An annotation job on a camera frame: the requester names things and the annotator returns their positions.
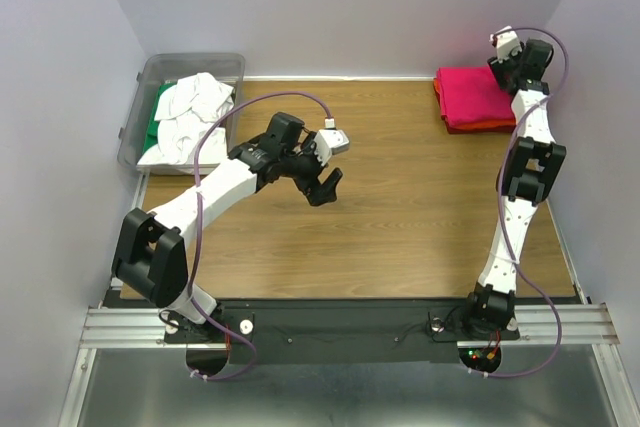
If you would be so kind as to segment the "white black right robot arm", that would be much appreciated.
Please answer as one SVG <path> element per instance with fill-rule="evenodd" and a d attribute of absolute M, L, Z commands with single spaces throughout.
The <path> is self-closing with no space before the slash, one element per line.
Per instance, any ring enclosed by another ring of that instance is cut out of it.
<path fill-rule="evenodd" d="M 461 328 L 472 337 L 516 328 L 518 267 L 527 232 L 566 157 L 551 133 L 551 92 L 543 80 L 554 46 L 535 38 L 523 42 L 510 27 L 493 34 L 491 43 L 495 55 L 488 66 L 500 89 L 512 96 L 516 126 L 497 176 L 498 222 L 488 259 L 460 313 Z"/>

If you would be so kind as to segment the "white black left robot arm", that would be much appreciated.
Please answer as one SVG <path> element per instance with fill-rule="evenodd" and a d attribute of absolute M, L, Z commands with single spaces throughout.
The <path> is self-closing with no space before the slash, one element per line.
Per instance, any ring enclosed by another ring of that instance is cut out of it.
<path fill-rule="evenodd" d="M 175 312 L 188 321 L 199 340 L 210 341 L 221 332 L 239 342 L 249 340 L 222 325 L 217 301 L 195 283 L 197 261 L 187 260 L 190 245 L 200 247 L 207 226 L 236 203 L 282 177 L 313 207 L 337 199 L 342 178 L 334 169 L 320 177 L 329 161 L 348 150 L 350 141 L 328 118 L 317 131 L 278 112 L 265 132 L 232 148 L 211 173 L 194 186 L 150 211 L 135 208 L 123 219 L 112 274 L 155 307 Z"/>

